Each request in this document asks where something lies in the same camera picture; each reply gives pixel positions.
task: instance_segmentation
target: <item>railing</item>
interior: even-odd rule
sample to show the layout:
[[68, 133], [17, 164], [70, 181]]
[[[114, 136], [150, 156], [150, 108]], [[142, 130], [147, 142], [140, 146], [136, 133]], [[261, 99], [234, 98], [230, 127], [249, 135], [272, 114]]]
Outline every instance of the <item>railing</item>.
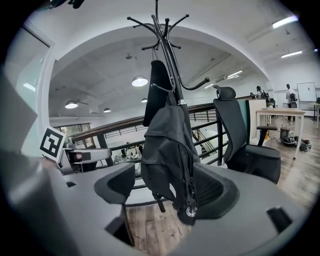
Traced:
[[189, 114], [190, 121], [197, 121], [197, 122], [212, 122], [217, 120], [216, 110], [206, 110], [201, 112], [194, 112]]
[[[191, 130], [192, 131], [197, 131], [197, 133], [198, 133], [198, 131], [201, 129], [201, 128], [204, 128], [204, 127], [208, 127], [208, 126], [212, 126], [212, 125], [218, 125], [219, 126], [219, 121], [218, 120], [216, 120], [216, 121], [212, 121], [212, 122], [207, 122], [207, 123], [204, 123], [204, 124], [201, 124], [201, 125], [197, 125], [197, 126], [194, 126], [194, 127], [192, 127], [191, 128]], [[215, 159], [213, 159], [213, 160], [211, 160], [211, 161], [209, 161], [209, 162], [207, 162], [206, 164], [207, 165], [211, 165], [211, 164], [213, 164], [213, 163], [215, 163], [215, 162], [218, 162], [218, 166], [220, 166], [221, 165], [221, 163], [222, 163], [222, 158], [223, 158], [223, 154], [222, 154], [222, 152], [223, 152], [223, 147], [225, 147], [225, 146], [227, 146], [228, 145], [228, 142], [225, 142], [225, 143], [223, 143], [222, 144], [222, 136], [224, 135], [224, 134], [226, 134], [226, 132], [221, 132], [221, 133], [218, 133], [218, 134], [216, 134], [216, 135], [214, 135], [214, 136], [210, 136], [210, 137], [208, 137], [208, 138], [204, 138], [204, 136], [203, 136], [203, 139], [200, 139], [199, 141], [197, 141], [197, 142], [195, 142], [194, 143], [194, 145], [195, 146], [198, 146], [198, 145], [203, 145], [203, 144], [205, 144], [205, 143], [208, 143], [209, 141], [211, 141], [211, 140], [214, 140], [214, 139], [217, 139], [218, 138], [218, 146], [217, 147], [213, 147], [211, 144], [211, 149], [210, 150], [207, 150], [206, 152], [203, 152], [203, 153], [201, 153], [200, 155], [199, 155], [199, 158], [201, 158], [201, 159], [203, 159], [203, 158], [205, 158], [205, 157], [208, 157], [210, 154], [214, 154], [214, 153], [216, 153], [216, 152], [218, 152], [218, 156], [215, 158]], [[109, 149], [111, 150], [111, 151], [117, 151], [117, 150], [122, 150], [122, 149], [127, 149], [127, 148], [132, 148], [132, 147], [136, 147], [136, 146], [138, 146], [138, 145], [143, 145], [145, 143], [145, 140], [140, 140], [140, 141], [135, 141], [135, 142], [132, 142], [132, 143], [128, 143], [128, 144], [124, 144], [124, 145], [120, 145], [120, 146], [115, 146], [115, 147], [110, 147]], [[124, 161], [124, 162], [119, 162], [119, 163], [115, 163], [115, 165], [117, 165], [117, 164], [122, 164], [122, 163], [135, 163], [135, 164], [137, 164], [137, 163], [140, 163], [141, 162], [141, 158], [137, 158], [137, 159], [131, 159], [131, 160], [127, 160], [127, 161]], [[102, 168], [106, 168], [107, 166], [99, 166], [99, 167], [97, 167], [97, 169], [102, 169]], [[141, 175], [140, 174], [138, 174], [138, 175], [136, 175], [135, 176], [135, 179], [137, 180], [137, 179], [140, 179], [141, 178]], [[146, 188], [147, 186], [145, 185], [145, 184], [143, 184], [143, 185], [137, 185], [137, 186], [134, 186], [133, 187], [133, 189], [134, 190], [136, 190], [136, 189], [143, 189], [143, 188]]]
[[115, 131], [111, 131], [111, 132], [105, 133], [104, 137], [107, 139], [107, 138], [111, 138], [111, 137], [115, 137], [115, 136], [121, 136], [121, 135], [124, 135], [124, 134], [138, 132], [138, 131], [141, 131], [141, 130], [147, 130], [147, 129], [148, 129], [148, 127], [144, 127], [143, 125], [135, 125], [133, 127], [129, 127], [129, 128], [115, 130]]
[[[210, 160], [206, 164], [211, 165], [217, 162], [217, 165], [220, 166], [222, 164], [222, 159], [224, 157], [223, 148], [228, 145], [228, 142], [223, 143], [223, 135], [226, 134], [226, 132], [223, 132], [222, 123], [217, 118], [214, 104], [208, 103], [208, 104], [191, 106], [188, 108], [188, 111], [189, 111], [189, 117], [191, 121], [205, 122], [204, 124], [200, 124], [191, 128], [192, 131], [196, 131], [196, 133], [199, 134], [197, 137], [198, 141], [194, 143], [195, 146], [205, 145], [206, 143], [208, 143], [207, 149], [205, 148], [206, 149], [205, 152], [202, 152], [201, 154], [199, 154], [199, 157], [203, 159], [207, 156], [214, 155], [217, 153], [217, 157], [215, 159]], [[87, 131], [75, 134], [73, 135], [73, 138], [75, 141], [80, 141], [86, 138], [92, 138], [94, 136], [97, 136], [99, 139], [99, 136], [102, 136], [103, 143], [107, 145], [105, 142], [105, 138], [110, 138], [113, 136], [121, 136], [126, 133], [133, 133], [133, 132], [140, 131], [142, 129], [147, 129], [147, 127], [142, 126], [143, 120], [144, 120], [144, 117], [139, 116], [139, 117], [122, 120], [115, 123], [106, 124], [97, 128], [93, 128], [91, 130], [87, 130]], [[211, 126], [211, 125], [217, 125], [217, 134], [207, 138], [205, 138], [203, 135], [201, 136], [200, 129]], [[213, 147], [213, 145], [210, 143], [210, 141], [214, 139], [218, 140], [217, 147]], [[135, 142], [120, 145], [120, 146], [111, 147], [109, 149], [112, 151], [117, 151], [117, 150], [122, 150], [126, 148], [132, 148], [138, 145], [143, 145], [144, 143], [145, 143], [144, 140], [140, 140], [140, 141], [135, 141]], [[141, 159], [140, 158], [130, 159], [125, 162], [137, 164], [141, 162]], [[99, 166], [97, 167], [97, 169], [102, 169], [105, 167], [107, 166], [106, 165]], [[136, 175], [135, 178], [136, 180], [140, 179], [141, 175], [138, 174]], [[146, 185], [144, 184], [137, 185], [133, 189], [136, 190], [136, 189], [142, 189], [142, 188], [146, 188]]]

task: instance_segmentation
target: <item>desk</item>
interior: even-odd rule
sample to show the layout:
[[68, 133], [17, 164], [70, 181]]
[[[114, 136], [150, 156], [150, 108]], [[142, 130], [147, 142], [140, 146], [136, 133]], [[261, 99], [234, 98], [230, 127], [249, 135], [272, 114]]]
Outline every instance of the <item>desk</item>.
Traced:
[[107, 231], [130, 246], [134, 245], [126, 210], [123, 205], [119, 203], [111, 203], [105, 201], [96, 193], [95, 183], [106, 176], [115, 177], [128, 167], [134, 166], [133, 163], [121, 163], [107, 168], [88, 171], [84, 173], [74, 173], [62, 176], [63, 180], [68, 184], [69, 182], [75, 185], [67, 187], [68, 194], [70, 194], [72, 213], [85, 214], [87, 218], [96, 227], [101, 227], [103, 231]]
[[319, 126], [319, 109], [320, 109], [320, 104], [319, 103], [309, 103], [309, 105], [313, 106], [313, 120], [316, 120], [316, 128], [318, 129]]
[[296, 159], [301, 139], [302, 139], [302, 133], [304, 130], [304, 114], [305, 112], [298, 109], [298, 108], [268, 108], [267, 110], [257, 110], [256, 111], [256, 126], [260, 126], [260, 117], [266, 116], [266, 115], [275, 115], [275, 116], [294, 116], [294, 117], [300, 117], [301, 118], [301, 124], [300, 124], [300, 132], [299, 132], [299, 139], [298, 139], [298, 145], [296, 147], [295, 153], [293, 158]]

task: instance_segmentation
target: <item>white wall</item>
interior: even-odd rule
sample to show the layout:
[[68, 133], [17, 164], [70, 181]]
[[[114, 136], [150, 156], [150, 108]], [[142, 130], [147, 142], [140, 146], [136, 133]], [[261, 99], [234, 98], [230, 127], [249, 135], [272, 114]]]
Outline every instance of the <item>white wall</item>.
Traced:
[[[232, 87], [235, 90], [236, 97], [249, 96], [250, 93], [257, 93], [257, 86], [261, 86], [263, 90], [267, 92], [267, 79], [260, 74], [251, 72], [243, 78], [238, 77], [234, 79], [226, 79], [218, 82], [220, 87]], [[217, 98], [216, 89], [209, 87], [206, 90], [199, 92], [184, 91], [184, 98], [188, 103], [188, 106], [212, 103], [213, 99]]]
[[[279, 108], [283, 107], [283, 103], [287, 103], [286, 84], [290, 84], [298, 95], [297, 84], [314, 82], [316, 95], [320, 97], [320, 60], [316, 52], [279, 59], [267, 66], [267, 72], [273, 83], [275, 101]], [[313, 107], [307, 102], [301, 102], [298, 107], [310, 109], [306, 115], [314, 115]]]
[[55, 44], [55, 53], [60, 57], [61, 51], [73, 38], [77, 21], [81, 16], [71, 6], [64, 4], [54, 9], [41, 9], [33, 12], [26, 20], [26, 26], [46, 41]]

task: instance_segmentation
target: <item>coat rack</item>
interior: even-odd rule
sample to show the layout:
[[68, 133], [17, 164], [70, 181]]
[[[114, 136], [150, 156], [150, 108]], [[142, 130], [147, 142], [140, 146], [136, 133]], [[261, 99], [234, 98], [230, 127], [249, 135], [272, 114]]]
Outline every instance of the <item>coat rack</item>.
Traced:
[[181, 72], [180, 72], [180, 68], [178, 65], [178, 61], [177, 61], [175, 52], [173, 50], [173, 48], [181, 49], [181, 46], [176, 46], [173, 43], [171, 43], [169, 40], [169, 35], [170, 35], [171, 30], [176, 25], [178, 25], [180, 22], [182, 22], [184, 19], [186, 19], [188, 17], [189, 17], [189, 14], [186, 14], [184, 17], [179, 19], [173, 25], [169, 25], [169, 21], [170, 21], [169, 18], [165, 19], [165, 23], [159, 23], [158, 0], [155, 0], [155, 15], [154, 14], [151, 15], [151, 18], [153, 20], [153, 24], [152, 23], [142, 23], [142, 22], [140, 22], [134, 18], [131, 18], [131, 17], [128, 17], [127, 19], [130, 21], [133, 21], [135, 23], [138, 23], [138, 25], [133, 26], [134, 28], [143, 26], [155, 34], [155, 36], [157, 38], [157, 43], [152, 46], [143, 47], [142, 50], [144, 51], [144, 50], [152, 49], [154, 52], [156, 52], [156, 50], [159, 49], [159, 45], [161, 46], [164, 57], [165, 57], [165, 61], [167, 64], [167, 68], [169, 71], [172, 89], [171, 90], [164, 89], [155, 83], [151, 84], [151, 87], [157, 88], [159, 90], [163, 90], [165, 92], [173, 92], [173, 94], [175, 96], [176, 103], [178, 106], [182, 107], [182, 110], [185, 115], [185, 119], [187, 120], [186, 123], [187, 123], [188, 127], [191, 128], [188, 107], [187, 107], [187, 103], [184, 100], [184, 96], [183, 96], [181, 87], [183, 87], [186, 90], [192, 91], [192, 90], [198, 89], [199, 87], [203, 86], [204, 84], [210, 82], [210, 79], [208, 77], [206, 77], [202, 82], [200, 82], [199, 84], [197, 84], [196, 86], [191, 87], [191, 88], [186, 87], [184, 85], [184, 82], [183, 82], [183, 79], [181, 76]]

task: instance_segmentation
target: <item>gray plastic surface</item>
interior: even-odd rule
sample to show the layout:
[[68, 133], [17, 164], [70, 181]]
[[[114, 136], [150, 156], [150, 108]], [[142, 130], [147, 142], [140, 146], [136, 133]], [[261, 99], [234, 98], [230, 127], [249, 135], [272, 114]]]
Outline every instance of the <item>gray plastic surface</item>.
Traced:
[[[107, 203], [94, 190], [97, 179], [125, 168], [128, 163], [63, 176], [53, 164], [44, 165], [43, 158], [10, 155], [13, 157], [1, 155], [9, 163], [2, 166], [1, 173], [7, 199], [53, 255], [144, 255], [105, 231], [120, 216], [122, 206]], [[189, 235], [169, 255], [269, 255], [302, 224], [307, 212], [272, 182], [225, 168], [203, 166], [203, 172], [209, 176], [215, 172], [231, 179], [239, 189], [239, 200], [222, 218], [196, 220]], [[76, 185], [68, 187], [66, 181]], [[277, 206], [293, 220], [281, 234], [266, 214], [267, 209]]]
[[74, 170], [72, 169], [69, 159], [67, 157], [65, 148], [63, 148], [61, 151], [60, 169], [63, 175], [69, 175], [74, 173]]
[[85, 149], [75, 149], [71, 151], [72, 153], [90, 153], [90, 159], [83, 159], [80, 161], [82, 164], [90, 164], [103, 159], [108, 159], [112, 155], [112, 151], [107, 148], [85, 148]]
[[196, 220], [189, 235], [170, 256], [266, 255], [268, 248], [260, 251], [261, 254], [252, 251], [272, 240], [277, 243], [277, 240], [285, 241], [283, 236], [290, 237], [287, 230], [277, 233], [266, 213], [269, 208], [281, 206], [285, 210], [293, 220], [287, 228], [289, 231], [306, 217], [307, 211], [271, 181], [230, 169], [201, 165], [206, 167], [204, 172], [208, 175], [215, 172], [231, 179], [240, 191], [239, 200], [222, 218]]

